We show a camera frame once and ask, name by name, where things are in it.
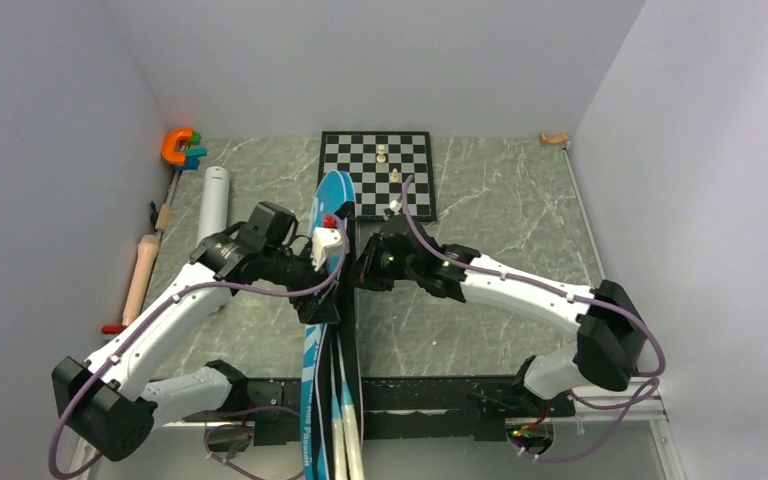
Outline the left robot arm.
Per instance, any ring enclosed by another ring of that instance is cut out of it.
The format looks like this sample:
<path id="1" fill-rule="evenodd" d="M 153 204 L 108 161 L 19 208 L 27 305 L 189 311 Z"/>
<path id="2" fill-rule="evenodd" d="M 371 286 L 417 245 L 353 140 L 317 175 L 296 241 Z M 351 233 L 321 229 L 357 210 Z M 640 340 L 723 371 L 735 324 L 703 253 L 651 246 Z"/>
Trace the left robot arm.
<path id="1" fill-rule="evenodd" d="M 203 238 L 164 293 L 118 336 L 84 360 L 64 358 L 53 370 L 58 429 L 72 430 L 98 453 L 120 461 L 158 426 L 212 410 L 239 417 L 248 380 L 214 360 L 194 374 L 165 381 L 155 373 L 190 331 L 246 291 L 285 298 L 305 326 L 333 324 L 332 301 L 348 253 L 350 200 L 318 202 L 320 220 L 302 251 L 292 250 L 295 215 L 268 201 L 248 219 Z"/>

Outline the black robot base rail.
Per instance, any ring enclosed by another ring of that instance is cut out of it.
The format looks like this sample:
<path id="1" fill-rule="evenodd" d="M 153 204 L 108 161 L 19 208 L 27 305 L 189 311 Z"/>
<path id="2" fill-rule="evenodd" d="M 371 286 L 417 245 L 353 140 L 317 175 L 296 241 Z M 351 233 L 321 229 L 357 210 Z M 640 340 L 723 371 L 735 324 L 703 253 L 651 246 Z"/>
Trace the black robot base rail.
<path id="1" fill-rule="evenodd" d="M 361 380 L 364 440 L 465 438 L 505 441 L 509 426 L 530 423 L 537 410 L 516 406 L 510 387 L 514 376 L 368 377 Z M 474 395 L 501 401 L 500 405 Z M 299 378 L 253 378 L 248 399 L 232 406 L 283 406 L 301 412 Z M 570 418 L 576 413 L 565 394 L 550 401 L 548 419 Z M 283 445 L 300 440 L 299 421 L 290 414 L 247 414 L 254 423 L 255 446 Z"/>

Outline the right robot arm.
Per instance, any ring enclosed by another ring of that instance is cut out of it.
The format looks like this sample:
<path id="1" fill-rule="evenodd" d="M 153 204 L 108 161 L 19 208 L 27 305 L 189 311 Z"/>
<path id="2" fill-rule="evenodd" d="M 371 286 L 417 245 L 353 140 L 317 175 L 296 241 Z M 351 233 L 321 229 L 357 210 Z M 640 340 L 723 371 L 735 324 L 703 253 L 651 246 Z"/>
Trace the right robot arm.
<path id="1" fill-rule="evenodd" d="M 371 235 L 353 272 L 356 287 L 390 291 L 412 281 L 437 298 L 504 309 L 555 328 L 567 344 L 524 360 L 511 388 L 517 411 L 534 415 L 582 386 L 621 392 L 638 374 L 646 335 L 620 284 L 570 285 L 508 267 L 478 250 L 439 245 L 404 215 Z"/>

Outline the blue racket bag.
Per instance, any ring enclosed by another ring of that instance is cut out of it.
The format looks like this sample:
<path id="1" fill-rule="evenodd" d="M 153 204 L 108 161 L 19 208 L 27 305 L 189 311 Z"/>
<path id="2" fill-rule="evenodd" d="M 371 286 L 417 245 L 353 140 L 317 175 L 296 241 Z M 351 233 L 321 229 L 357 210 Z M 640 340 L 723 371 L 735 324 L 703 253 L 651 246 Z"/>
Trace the blue racket bag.
<path id="1" fill-rule="evenodd" d="M 354 200 L 355 193 L 349 175 L 332 170 L 320 180 L 311 206 L 310 239 L 315 227 L 336 227 L 344 235 L 343 251 L 339 256 L 331 257 L 322 268 L 332 279 L 331 283 L 336 284 L 337 302 L 340 296 L 339 274 L 348 265 L 350 247 L 346 228 L 349 215 L 353 212 L 351 208 Z M 339 324 L 305 326 L 300 384 L 300 437 L 303 476 L 306 479 L 333 479 L 329 348 L 333 335 L 342 341 Z"/>

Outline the white shuttlecock tube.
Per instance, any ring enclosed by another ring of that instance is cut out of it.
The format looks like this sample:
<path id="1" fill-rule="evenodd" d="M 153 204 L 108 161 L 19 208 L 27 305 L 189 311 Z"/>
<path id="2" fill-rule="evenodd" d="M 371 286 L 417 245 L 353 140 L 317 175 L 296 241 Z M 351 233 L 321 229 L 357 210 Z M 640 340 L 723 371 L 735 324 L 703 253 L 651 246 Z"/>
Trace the white shuttlecock tube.
<path id="1" fill-rule="evenodd" d="M 221 166 L 207 167 L 201 194 L 198 240 L 223 231 L 228 222 L 231 175 Z"/>

